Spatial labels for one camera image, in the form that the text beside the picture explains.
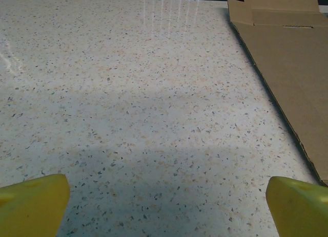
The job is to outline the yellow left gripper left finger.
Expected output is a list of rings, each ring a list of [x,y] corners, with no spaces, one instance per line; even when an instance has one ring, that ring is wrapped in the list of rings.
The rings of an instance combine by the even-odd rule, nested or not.
[[[1,236],[56,236],[70,198],[63,174],[1,188]]]

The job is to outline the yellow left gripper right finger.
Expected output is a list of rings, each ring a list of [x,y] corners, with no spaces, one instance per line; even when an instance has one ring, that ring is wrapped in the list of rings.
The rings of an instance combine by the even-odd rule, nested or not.
[[[271,177],[265,197],[279,236],[327,237],[327,187]]]

